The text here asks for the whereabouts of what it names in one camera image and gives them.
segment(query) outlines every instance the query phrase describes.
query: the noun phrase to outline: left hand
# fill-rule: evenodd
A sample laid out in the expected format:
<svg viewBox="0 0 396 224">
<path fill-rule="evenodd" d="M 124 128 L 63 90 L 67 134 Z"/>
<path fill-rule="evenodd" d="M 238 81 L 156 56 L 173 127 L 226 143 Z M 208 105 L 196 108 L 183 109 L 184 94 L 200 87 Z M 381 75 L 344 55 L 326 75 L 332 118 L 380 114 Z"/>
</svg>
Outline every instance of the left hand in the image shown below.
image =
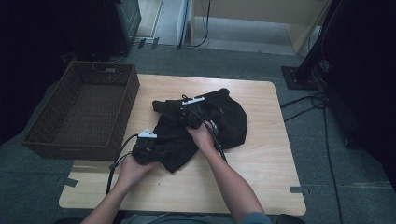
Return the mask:
<svg viewBox="0 0 396 224">
<path fill-rule="evenodd" d="M 151 162 L 147 165 L 140 165 L 132 155 L 125 157 L 120 168 L 118 186 L 124 189 L 130 189 L 137 184 L 149 171 L 160 165 L 159 162 Z"/>
</svg>

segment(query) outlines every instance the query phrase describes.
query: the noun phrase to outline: wicker basket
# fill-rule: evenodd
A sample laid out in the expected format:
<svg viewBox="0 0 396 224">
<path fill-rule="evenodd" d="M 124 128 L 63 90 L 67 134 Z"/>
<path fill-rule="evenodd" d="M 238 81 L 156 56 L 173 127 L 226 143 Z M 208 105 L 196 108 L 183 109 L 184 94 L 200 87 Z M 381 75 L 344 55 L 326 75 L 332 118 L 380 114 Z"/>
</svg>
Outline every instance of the wicker basket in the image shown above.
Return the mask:
<svg viewBox="0 0 396 224">
<path fill-rule="evenodd" d="M 113 161 L 139 86 L 133 64 L 73 62 L 22 144 L 46 159 Z"/>
</svg>

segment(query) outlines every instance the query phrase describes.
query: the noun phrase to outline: forearm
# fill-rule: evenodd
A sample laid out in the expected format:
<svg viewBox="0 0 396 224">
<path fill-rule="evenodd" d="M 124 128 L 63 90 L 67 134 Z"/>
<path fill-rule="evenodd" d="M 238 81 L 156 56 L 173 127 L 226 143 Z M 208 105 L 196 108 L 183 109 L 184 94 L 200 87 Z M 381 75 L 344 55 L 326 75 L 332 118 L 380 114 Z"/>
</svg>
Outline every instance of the forearm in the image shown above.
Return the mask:
<svg viewBox="0 0 396 224">
<path fill-rule="evenodd" d="M 252 212 L 264 212 L 248 182 L 238 174 L 215 150 L 206 150 L 204 155 L 216 178 L 219 190 L 233 218 L 241 218 Z"/>
<path fill-rule="evenodd" d="M 84 219 L 82 223 L 113 223 L 114 217 L 119 211 L 120 205 L 127 193 L 127 188 L 116 184 L 102 202 L 99 203 L 99 205 Z"/>
</svg>

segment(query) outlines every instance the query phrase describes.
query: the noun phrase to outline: wooden table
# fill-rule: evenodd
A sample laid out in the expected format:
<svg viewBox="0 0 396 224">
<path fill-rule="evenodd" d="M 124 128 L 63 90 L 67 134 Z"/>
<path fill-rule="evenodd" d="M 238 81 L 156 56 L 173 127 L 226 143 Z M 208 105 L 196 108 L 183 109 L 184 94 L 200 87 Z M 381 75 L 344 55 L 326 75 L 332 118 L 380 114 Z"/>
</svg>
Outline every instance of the wooden table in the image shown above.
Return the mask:
<svg viewBox="0 0 396 224">
<path fill-rule="evenodd" d="M 209 0 L 191 1 L 191 17 L 206 17 Z M 322 24 L 331 3 L 332 0 L 213 0 L 210 17 L 284 23 L 294 51 L 300 53 L 315 28 Z M 194 27 L 195 20 L 191 20 L 192 45 Z"/>
<path fill-rule="evenodd" d="M 201 77 L 139 75 L 140 89 L 131 112 L 124 140 L 133 133 L 154 129 L 159 114 L 152 101 L 194 97 L 220 88 L 245 109 L 247 140 L 242 146 L 225 150 L 228 163 L 253 187 L 268 214 L 305 213 L 290 144 L 282 119 L 276 89 L 266 81 L 247 81 Z M 131 150 L 132 140 L 121 155 Z M 75 161 L 69 178 L 78 181 L 65 186 L 59 204 L 63 208 L 94 208 L 106 195 L 108 165 L 112 161 Z M 114 174 L 113 184 L 118 178 Z M 120 209 L 229 213 L 207 161 L 198 151 L 179 171 L 170 174 L 163 167 L 149 173 L 123 201 Z"/>
</svg>

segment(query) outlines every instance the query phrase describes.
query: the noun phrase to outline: black fabric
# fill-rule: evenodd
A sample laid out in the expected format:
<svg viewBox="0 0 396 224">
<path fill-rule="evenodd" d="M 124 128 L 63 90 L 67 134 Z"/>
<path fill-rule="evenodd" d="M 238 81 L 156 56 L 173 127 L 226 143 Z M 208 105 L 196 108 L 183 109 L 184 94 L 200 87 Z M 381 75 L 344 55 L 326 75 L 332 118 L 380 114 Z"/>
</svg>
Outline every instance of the black fabric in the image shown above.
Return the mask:
<svg viewBox="0 0 396 224">
<path fill-rule="evenodd" d="M 206 119 L 211 119 L 217 125 L 217 139 L 223 149 L 237 147 L 245 143 L 248 117 L 240 104 L 230 97 L 227 89 L 212 91 L 194 98 L 205 99 L 191 105 L 198 105 Z M 154 111 L 161 113 L 154 133 L 158 134 L 158 144 L 171 148 L 172 155 L 163 160 L 163 165 L 169 172 L 174 172 L 187 163 L 198 147 L 187 133 L 180 117 L 182 102 L 188 99 L 153 101 Z"/>
</svg>

